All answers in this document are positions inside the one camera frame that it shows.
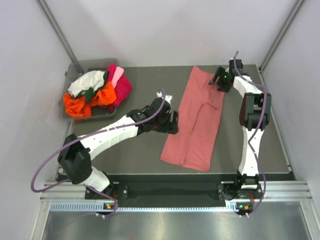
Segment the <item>salmon pink t shirt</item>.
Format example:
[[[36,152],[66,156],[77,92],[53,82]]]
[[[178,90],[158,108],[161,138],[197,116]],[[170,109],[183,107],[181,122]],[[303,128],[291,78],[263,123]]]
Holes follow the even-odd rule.
[[[210,84],[214,74],[194,66],[178,108],[178,132],[168,135],[160,159],[207,172],[218,134],[225,93]]]

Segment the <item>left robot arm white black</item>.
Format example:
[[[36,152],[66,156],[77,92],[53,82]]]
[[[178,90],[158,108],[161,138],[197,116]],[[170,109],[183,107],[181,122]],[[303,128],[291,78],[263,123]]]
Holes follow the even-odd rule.
[[[70,182],[93,188],[102,198],[109,198],[116,188],[105,172],[92,166],[92,160],[114,145],[143,133],[177,134],[179,113],[172,110],[172,98],[171,95],[157,97],[151,105],[131,110],[118,121],[91,134],[69,135],[58,163]]]

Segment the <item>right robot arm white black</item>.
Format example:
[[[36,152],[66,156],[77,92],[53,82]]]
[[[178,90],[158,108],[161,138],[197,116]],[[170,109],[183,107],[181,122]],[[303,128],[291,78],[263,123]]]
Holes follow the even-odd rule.
[[[259,150],[271,118],[272,96],[264,85],[253,82],[243,72],[242,60],[233,58],[228,64],[227,69],[218,67],[209,83],[217,84],[218,91],[224,93],[234,88],[242,97],[239,112],[239,124],[243,131],[241,162],[234,183],[218,185],[220,197],[230,201],[262,190],[259,184]]]

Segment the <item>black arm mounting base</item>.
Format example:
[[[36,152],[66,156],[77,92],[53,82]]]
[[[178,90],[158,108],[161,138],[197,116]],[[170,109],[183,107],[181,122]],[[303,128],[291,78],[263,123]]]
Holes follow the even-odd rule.
[[[220,197],[219,185],[233,184],[236,175],[111,174],[109,179],[115,186],[115,191],[110,196],[115,198],[122,208],[197,208],[225,206],[227,200]],[[262,190],[232,200],[251,203],[261,195]]]

